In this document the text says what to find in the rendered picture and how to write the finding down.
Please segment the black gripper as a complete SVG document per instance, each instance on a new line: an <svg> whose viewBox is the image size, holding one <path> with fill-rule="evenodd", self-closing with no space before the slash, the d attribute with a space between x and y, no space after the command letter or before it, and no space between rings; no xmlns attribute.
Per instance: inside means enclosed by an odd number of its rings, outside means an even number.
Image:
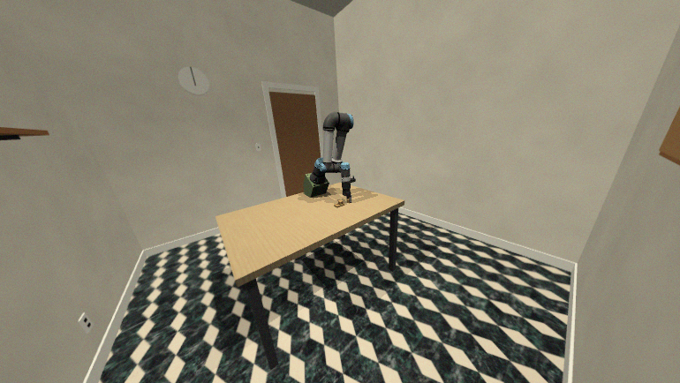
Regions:
<svg viewBox="0 0 680 383"><path fill-rule="evenodd" d="M346 199L349 199L351 202L351 183L356 182L356 179L349 177L342 177L342 189L343 189L343 195L346 196Z"/></svg>

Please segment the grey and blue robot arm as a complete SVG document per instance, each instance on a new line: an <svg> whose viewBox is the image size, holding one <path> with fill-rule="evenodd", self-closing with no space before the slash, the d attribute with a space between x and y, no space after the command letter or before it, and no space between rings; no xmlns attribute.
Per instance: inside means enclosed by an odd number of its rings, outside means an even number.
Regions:
<svg viewBox="0 0 680 383"><path fill-rule="evenodd" d="M343 162L342 153L346 134L352 129L354 124L351 114L331 112L327 115L323 123L324 141L323 158L318 158L314 164L314 171L310 175L310 180L314 184L325 182L325 173L341 173L341 177L350 176L350 164ZM336 127L336 140L333 148L333 133Z"/></svg>

